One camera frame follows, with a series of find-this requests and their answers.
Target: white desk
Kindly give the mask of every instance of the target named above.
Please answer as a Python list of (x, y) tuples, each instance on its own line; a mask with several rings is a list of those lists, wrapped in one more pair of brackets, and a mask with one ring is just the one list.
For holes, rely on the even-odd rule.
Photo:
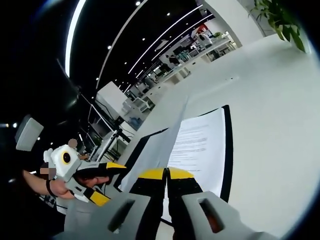
[(197, 56), (191, 58), (184, 64), (175, 67), (168, 75), (160, 78), (158, 84), (146, 92), (142, 98), (148, 97), (156, 105), (166, 91), (187, 78), (190, 75), (189, 72), (192, 73), (197, 68), (204, 68), (207, 67), (208, 64), (211, 64), (211, 60), (207, 56), (208, 53), (229, 42), (231, 42), (231, 40), (227, 36), (218, 39), (211, 47), (200, 52)]
[(312, 57), (272, 35), (195, 70), (165, 93), (119, 163), (142, 137), (175, 122), (187, 94), (186, 118), (228, 104), (234, 147), (229, 203), (254, 230), (283, 236), (320, 180), (320, 71)]

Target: human hand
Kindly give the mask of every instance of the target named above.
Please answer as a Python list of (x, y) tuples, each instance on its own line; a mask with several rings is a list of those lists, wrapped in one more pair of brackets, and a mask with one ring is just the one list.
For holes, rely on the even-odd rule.
[[(109, 177), (94, 177), (92, 179), (78, 179), (78, 181), (89, 187), (92, 188), (97, 184), (103, 184), (109, 181)], [(62, 199), (74, 199), (73, 196), (68, 188), (66, 188), (66, 183), (61, 179), (51, 180), (50, 181), (50, 189), (54, 195)]]

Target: paper sheet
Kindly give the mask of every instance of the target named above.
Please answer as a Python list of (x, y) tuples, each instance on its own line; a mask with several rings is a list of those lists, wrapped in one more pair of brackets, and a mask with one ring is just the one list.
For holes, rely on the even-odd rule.
[(180, 114), (172, 127), (149, 138), (133, 168), (121, 181), (119, 188), (123, 192), (129, 192), (139, 175), (144, 171), (167, 167), (170, 154), (180, 131), (180, 125), (184, 119), (188, 101), (189, 97), (186, 97)]
[[(226, 125), (223, 108), (181, 123), (168, 167), (194, 175), (203, 191), (220, 196), (225, 169)], [(167, 189), (162, 218), (171, 222)]]

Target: green leaf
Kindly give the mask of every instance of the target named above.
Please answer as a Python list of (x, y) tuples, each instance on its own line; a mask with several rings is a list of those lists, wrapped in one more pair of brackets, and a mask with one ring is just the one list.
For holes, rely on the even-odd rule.
[(306, 52), (305, 50), (305, 46), (303, 44), (303, 42), (301, 41), (299, 35), (292, 29), (292, 27), (289, 28), (290, 32), (291, 32), (291, 36), (293, 38), (294, 44), (296, 45), (296, 47), (298, 49), (300, 49), (303, 52)]
[(262, 15), (262, 13), (260, 13), (257, 17), (256, 17), (256, 21), (258, 21), (259, 18), (261, 18), (260, 16)]
[(284, 41), (285, 39), (282, 36), (282, 33), (281, 33), (280, 29), (279, 28), (275, 28), (274, 30), (275, 30), (276, 34), (278, 34), (279, 38)]
[(290, 29), (289, 27), (283, 25), (282, 34), (285, 37), (285, 39), (290, 42)]
[(268, 19), (268, 23), (269, 23), (270, 27), (272, 27), (273, 29), (275, 29), (276, 25), (275, 25), (275, 22), (273, 21), (273, 18), (270, 17), (270, 18)]
[(254, 7), (250, 10), (250, 13), (253, 11), (253, 10), (259, 10), (257, 7)]

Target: ceiling light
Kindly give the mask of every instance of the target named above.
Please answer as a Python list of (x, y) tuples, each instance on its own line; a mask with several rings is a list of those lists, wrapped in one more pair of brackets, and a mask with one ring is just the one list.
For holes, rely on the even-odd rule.
[(196, 11), (197, 9), (201, 8), (203, 6), (203, 4), (197, 6), (195, 9), (191, 10), (190, 12), (188, 12), (186, 15), (184, 15), (183, 17), (181, 17), (178, 21), (176, 21), (174, 24), (172, 24), (167, 30), (165, 30), (148, 48), (147, 50), (139, 57), (139, 59), (136, 61), (136, 63), (131, 67), (130, 71), (128, 72), (128, 74), (130, 74), (132, 72), (132, 70), (135, 68), (135, 66), (138, 64), (138, 62), (143, 58), (143, 56), (150, 50), (150, 48), (152, 48), (153, 45), (156, 44), (156, 42), (162, 38), (163, 35), (166, 34), (166, 32), (168, 32), (171, 28), (173, 28), (177, 23), (179, 23), (182, 19), (184, 19), (185, 17), (187, 17), (188, 15), (192, 14), (194, 11)]
[(156, 57), (159, 56), (160, 53), (162, 53), (170, 44), (172, 44), (175, 40), (177, 40), (181, 35), (183, 35), (185, 32), (187, 32), (188, 30), (190, 30), (191, 28), (193, 28), (194, 26), (196, 26), (197, 24), (201, 23), (203, 20), (209, 18), (213, 16), (213, 14), (210, 14), (204, 18), (202, 18), (200, 21), (196, 22), (195, 24), (193, 24), (191, 27), (189, 27), (188, 29), (184, 30), (179, 36), (177, 36), (175, 39), (173, 39), (169, 44), (167, 44), (164, 48), (162, 48), (162, 50), (160, 52), (158, 52), (157, 55), (155, 55), (151, 61), (153, 61)]
[(86, 0), (79, 0), (78, 4), (74, 10), (74, 13), (73, 13), (73, 16), (71, 19), (71, 23), (70, 23), (70, 27), (69, 27), (68, 37), (66, 39), (64, 70), (65, 70), (65, 74), (68, 77), (70, 77), (70, 57), (71, 57), (72, 41), (74, 38), (78, 18), (80, 16), (81, 10), (84, 7), (85, 3), (86, 3)]
[(128, 89), (131, 87), (131, 85), (132, 85), (132, 84), (130, 84), (130, 85), (126, 88), (126, 90), (124, 91), (124, 93), (126, 93), (126, 92), (128, 91)]
[(142, 74), (143, 70), (141, 70), (141, 72), (139, 72), (139, 74), (135, 77), (136, 79), (139, 77), (140, 74)]

